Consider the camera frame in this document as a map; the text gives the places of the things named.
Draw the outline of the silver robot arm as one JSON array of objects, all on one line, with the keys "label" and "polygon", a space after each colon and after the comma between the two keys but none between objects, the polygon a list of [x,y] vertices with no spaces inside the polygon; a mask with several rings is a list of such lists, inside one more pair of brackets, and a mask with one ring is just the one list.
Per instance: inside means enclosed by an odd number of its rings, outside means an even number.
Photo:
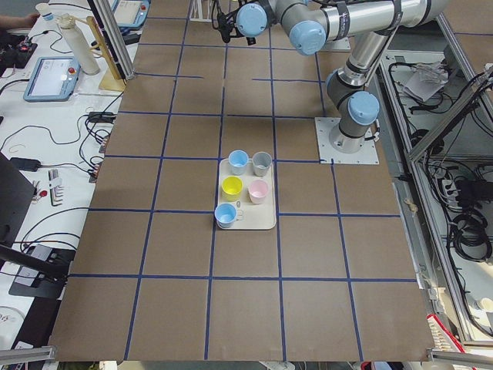
[{"label": "silver robot arm", "polygon": [[306,1],[252,1],[241,5],[233,25],[242,36],[255,38],[280,25],[290,44],[303,56],[321,51],[328,43],[355,37],[343,66],[326,80],[327,95],[340,114],[330,131],[331,146],[340,153],[357,153],[380,103],[364,87],[401,26],[413,28],[440,15],[446,1],[335,1],[311,9]]}]

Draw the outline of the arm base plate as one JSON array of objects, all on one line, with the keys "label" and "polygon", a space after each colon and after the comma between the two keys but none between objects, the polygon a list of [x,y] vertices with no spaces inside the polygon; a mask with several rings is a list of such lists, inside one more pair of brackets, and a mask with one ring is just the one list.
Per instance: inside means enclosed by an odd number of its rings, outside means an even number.
[{"label": "arm base plate", "polygon": [[365,136],[352,139],[345,136],[339,127],[338,117],[316,117],[317,145],[321,163],[378,165],[376,139],[367,127]]}]

